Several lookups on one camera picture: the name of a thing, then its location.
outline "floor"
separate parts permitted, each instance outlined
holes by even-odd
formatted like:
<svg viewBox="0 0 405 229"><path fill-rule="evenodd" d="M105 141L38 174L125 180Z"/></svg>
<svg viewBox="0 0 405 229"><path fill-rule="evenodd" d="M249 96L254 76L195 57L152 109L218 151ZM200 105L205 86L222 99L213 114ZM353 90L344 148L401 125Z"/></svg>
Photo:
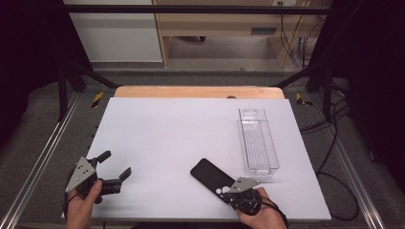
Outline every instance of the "floor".
<svg viewBox="0 0 405 229"><path fill-rule="evenodd" d="M265 38L206 37L201 42L197 37L178 37L172 43L167 68L160 63L95 63L95 70L118 84L268 86L297 73L300 67L289 62L285 68L279 68ZM63 227L59 209L66 174L79 156L86 155L108 99L102 99L96 109L92 109L91 104L97 92L104 92L105 98L114 95L114 90L90 78L86 81L89 86L85 93L69 94L73 101L71 107L75 109L68 114L70 119L63 125L56 122L57 85L51 84L31 94L29 109L23 115L14 138L0 155L0 188L3 190L0 216L1 223L4 223L1 228L12 228L4 227L6 223L20 228ZM284 88L300 128L322 118L319 112L322 94L308 94L304 87L306 82L303 78ZM336 82L342 87L347 86L344 80L336 79ZM297 94L302 96L303 102L297 102ZM334 94L334 102L340 96ZM334 130L338 130L339 138L326 172L339 177L357 194L361 207L359 215L353 220L292 223L290 228L405 228L405 196L395 186L384 165L370 161L367 145L350 114L341 117L338 129L329 127L315 133L303 133L314 169L321 164L330 147ZM53 132L57 132L57 136L49 142ZM351 193L330 177L320 177L319 182L330 211L350 218L355 213ZM134 223L109 222L107 228L130 226ZM170 228L171 225L147 226ZM206 228L207 225L188 226Z"/></svg>

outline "black cable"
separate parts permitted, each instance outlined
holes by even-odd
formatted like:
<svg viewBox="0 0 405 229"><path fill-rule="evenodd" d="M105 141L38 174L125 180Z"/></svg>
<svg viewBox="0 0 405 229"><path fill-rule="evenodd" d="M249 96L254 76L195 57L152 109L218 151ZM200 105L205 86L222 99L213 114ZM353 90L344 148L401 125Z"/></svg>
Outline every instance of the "black cable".
<svg viewBox="0 0 405 229"><path fill-rule="evenodd" d="M333 123L333 127L334 127L334 135L333 135L333 139L332 139L331 144L330 144L330 148L328 149L327 155L325 156L324 161L322 162L321 166L319 167L317 173L321 172L321 170L323 169L323 167L327 163L327 160L329 159L330 154L331 154L331 150L333 149L334 143L336 142L336 139L337 139L337 121L336 121L336 115L335 115L336 114L336 107L337 107L337 105L339 103L341 103L343 101L345 101L345 98L339 100L333 107L333 116L332 116L333 117L333 122L332 123Z"/></svg>
<svg viewBox="0 0 405 229"><path fill-rule="evenodd" d="M336 120L339 120L340 118L342 118L343 116L345 116L345 115L347 114L347 113L343 113L343 114L339 114L339 113L340 113L341 111L343 111L344 109L348 108L348 107L349 107L349 106L346 105L346 106L340 108L338 111L336 111L336 114L333 114L332 116L336 116ZM313 125L310 125L310 126L301 128L301 129L300 129L300 132L301 132L302 135L306 135L306 134L313 133L313 132L310 132L310 133L303 133L303 132L307 132L307 131L313 130L313 129L319 127L319 126L322 126L323 124L325 124L325 123L327 123L327 122L328 122L328 121L327 121L326 119L322 119L321 121L319 121L319 122L317 122L317 123L315 123L315 124L313 124ZM329 123L328 125L326 125L326 126L323 126L323 127L320 128L320 129L315 130L315 131L320 131L320 130L322 130L322 129L324 129L324 128L327 128L327 127L329 127L329 126L330 126L330 123Z"/></svg>
<svg viewBox="0 0 405 229"><path fill-rule="evenodd" d="M74 174L74 171L75 171L75 167L71 171L69 171L68 177L67 177L66 182L65 182L65 188L68 186L69 180L71 179L72 175ZM69 202L72 200L72 198L68 199L68 194L65 192L64 199L63 199L63 205L62 205L63 215L65 217L65 220L68 219L68 207L69 207Z"/></svg>
<svg viewBox="0 0 405 229"><path fill-rule="evenodd" d="M333 218L339 219L339 220L342 220L342 221L352 221L352 220L356 219L358 217L358 214L360 213L360 207L358 205L358 200L357 200L354 192L352 191L352 189L348 185L346 185L344 182L342 182L342 180L340 180L339 178L337 178L337 177L335 177L335 176L333 176L331 174L328 174L328 173L325 173L325 172L317 172L316 173L317 177L319 177L320 175L330 177L330 178L334 179L335 181L337 181L338 183L340 183L346 190L348 190L348 192L351 194L351 196L353 197L353 200L354 200L355 212L351 217L349 217L349 218L338 217L337 215L335 215L333 213L330 213L330 215Z"/></svg>
<svg viewBox="0 0 405 229"><path fill-rule="evenodd" d="M310 34L318 27L319 22L321 22L323 20L323 17L321 15L316 15L316 23L315 25L312 27L312 29L308 32L307 38L309 38ZM312 39L310 41L308 41L308 43L311 43L313 40L315 40L316 37L318 37L318 34L313 36Z"/></svg>
<svg viewBox="0 0 405 229"><path fill-rule="evenodd" d="M71 198L69 198L68 200L68 205L71 202L72 199L74 199L75 197L77 197L79 194L83 195L82 193L77 192L74 196L72 196Z"/></svg>
<svg viewBox="0 0 405 229"><path fill-rule="evenodd" d="M334 107L333 107L333 116L332 116L333 119L332 119L332 120L333 120L333 127L334 127L334 136L333 136L333 139L332 139L332 143L330 144L330 148L328 149L327 155L325 156L325 158L324 158L324 160L323 160L321 166L319 167L318 171L315 172L315 174L316 174L316 177L317 177L317 178L319 178L320 175L333 178L334 180L336 180L337 182L339 182L345 189L347 189L347 190L349 191L349 193L352 195L352 197L353 197L353 199L354 199L354 203L355 203L355 206L356 206L356 210L355 210L353 216L351 216L351 217L349 217L349 218L343 218L343 217L338 217L337 215L335 215L335 214L333 214L333 213L330 213L330 215L331 215L333 218L335 218L335 219L339 219L339 220L343 220L343 221L351 221L351 220L356 219L357 216L358 216L358 214L359 214L359 212L360 212L360 207L359 207L359 205L358 205L358 200L357 200L357 198L356 198L354 192L351 190L350 187L348 187L345 183L343 183L343 181L340 180L339 178L337 178L337 177L335 177L335 176L333 176L333 175L331 175L331 174L322 172L322 169L324 168L326 162L328 161L328 159L329 159L329 157L330 157L330 154L331 154L331 151L332 151L332 149L333 149L334 143L335 143L335 141L336 141L336 139L337 139L337 120L336 120L337 111L336 111L336 107L337 107L337 105L338 105L339 103L341 103L341 102L343 102L343 101L345 101L345 100L346 100L346 98L343 98L343 99L339 100L339 101L334 105Z"/></svg>
<svg viewBox="0 0 405 229"><path fill-rule="evenodd" d="M302 59L303 58L303 53L301 52L301 40L302 40L302 37L300 36L300 38L298 39L298 55Z"/></svg>
<svg viewBox="0 0 405 229"><path fill-rule="evenodd" d="M275 210L276 212L278 212L278 214L280 214L281 218L283 219L284 225L288 228L288 220L287 220L287 217L286 217L286 215L280 210L279 206L278 206L275 202L273 202L271 199L269 199L269 198L260 197L260 199L261 199L261 203L262 203L263 205L265 205L266 207L269 207L269 208Z"/></svg>
<svg viewBox="0 0 405 229"><path fill-rule="evenodd" d="M292 57L292 54L291 54L291 52L290 52L291 46L289 45L289 42L288 42L288 39L287 39L287 35L286 35L285 31L284 31L284 15L283 15L283 14L280 14L280 20L281 20L281 31L280 31L281 44L283 45L284 49L286 50L286 52L287 52L289 58L291 59L292 63L294 63L296 66L301 67L301 66L295 61L295 59ZM286 47L286 44L284 43L283 35L284 35L284 38L286 39L288 48Z"/></svg>
<svg viewBox="0 0 405 229"><path fill-rule="evenodd" d="M303 69L305 68L305 60L306 60L306 54L307 54L307 38L304 38L304 44L303 44Z"/></svg>

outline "black smartphone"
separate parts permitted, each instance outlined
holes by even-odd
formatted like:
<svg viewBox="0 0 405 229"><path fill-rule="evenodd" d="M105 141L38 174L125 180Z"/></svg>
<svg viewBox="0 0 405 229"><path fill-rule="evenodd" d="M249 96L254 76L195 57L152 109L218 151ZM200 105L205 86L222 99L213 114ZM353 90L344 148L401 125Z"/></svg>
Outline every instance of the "black smartphone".
<svg viewBox="0 0 405 229"><path fill-rule="evenodd" d="M224 173L206 158L200 160L190 171L190 174L223 202L228 203L224 200L222 193L224 187L230 188L235 183L232 177Z"/></svg>

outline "human hand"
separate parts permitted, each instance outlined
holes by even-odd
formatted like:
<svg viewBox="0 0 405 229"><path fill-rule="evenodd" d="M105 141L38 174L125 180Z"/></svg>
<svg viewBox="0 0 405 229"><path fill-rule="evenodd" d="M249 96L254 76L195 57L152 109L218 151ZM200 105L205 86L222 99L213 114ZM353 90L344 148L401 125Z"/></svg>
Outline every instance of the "human hand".
<svg viewBox="0 0 405 229"><path fill-rule="evenodd" d="M261 197L269 198L264 188L260 187L256 190L259 192ZM271 205L273 204L265 199L263 199L263 201ZM239 210L236 212L239 220L253 229L287 229L280 214L264 204L262 204L262 207L256 216L246 215Z"/></svg>
<svg viewBox="0 0 405 229"><path fill-rule="evenodd" d="M101 192L102 182L98 180L90 189L89 194L83 199L76 189L68 194L71 199L68 206L66 229L87 229L90 228L90 217L92 216L93 205Z"/></svg>

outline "aluminum rail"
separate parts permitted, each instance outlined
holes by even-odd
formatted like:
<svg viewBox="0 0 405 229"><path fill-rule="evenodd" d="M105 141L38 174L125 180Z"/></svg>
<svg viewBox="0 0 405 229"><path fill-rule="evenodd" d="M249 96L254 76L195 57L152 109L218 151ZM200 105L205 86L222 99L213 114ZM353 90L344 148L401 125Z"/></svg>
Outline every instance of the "aluminum rail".
<svg viewBox="0 0 405 229"><path fill-rule="evenodd" d="M331 7L255 7L189 5L44 5L45 10L86 13L225 13L225 14L302 14L330 15L345 9Z"/></svg>
<svg viewBox="0 0 405 229"><path fill-rule="evenodd" d="M72 96L71 102L69 104L70 109L67 115L54 127L53 133L48 139L48 142L46 143L44 149L41 152L41 155L33 166L23 187L15 198L7 214L4 215L1 219L1 229L13 229L17 224L17 221L20 219L28 201L30 200L30 197L32 196L33 190L35 189L37 183L39 182L39 179L41 178L43 172L45 171L45 168L47 167L49 160L53 155L54 149L56 148L60 138L65 132L69 121L71 120L71 117L73 116L73 113L75 112L75 108L77 107L80 97L80 93L74 93L74 95Z"/></svg>

